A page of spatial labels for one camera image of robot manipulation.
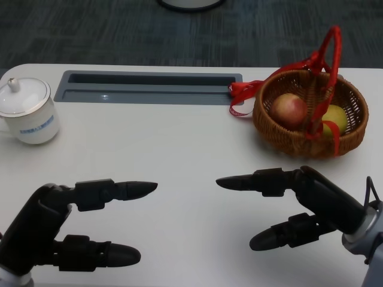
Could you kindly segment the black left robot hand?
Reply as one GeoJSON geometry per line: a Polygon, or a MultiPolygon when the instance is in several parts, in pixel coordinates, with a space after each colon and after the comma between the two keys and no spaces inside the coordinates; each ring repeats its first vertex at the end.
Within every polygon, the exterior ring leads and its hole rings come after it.
{"type": "Polygon", "coordinates": [[[46,184],[38,188],[22,207],[1,238],[1,267],[23,276],[36,265],[53,265],[60,271],[93,272],[140,262],[140,252],[130,246],[95,242],[87,236],[55,238],[75,204],[80,212],[101,210],[112,200],[128,201],[147,196],[154,182],[111,179],[77,182],[75,187],[46,184]]]}

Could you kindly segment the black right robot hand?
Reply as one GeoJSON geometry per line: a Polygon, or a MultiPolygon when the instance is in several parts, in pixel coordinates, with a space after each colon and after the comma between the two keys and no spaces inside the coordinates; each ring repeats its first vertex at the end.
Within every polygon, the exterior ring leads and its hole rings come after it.
{"type": "Polygon", "coordinates": [[[228,190],[258,191],[264,197],[282,197],[285,190],[292,190],[298,202],[313,213],[291,216],[254,236],[250,240],[254,251],[285,245],[295,248],[335,230],[353,234],[366,217],[365,208],[357,200],[308,166],[292,171],[262,169],[250,175],[220,178],[216,183],[228,190]]]}

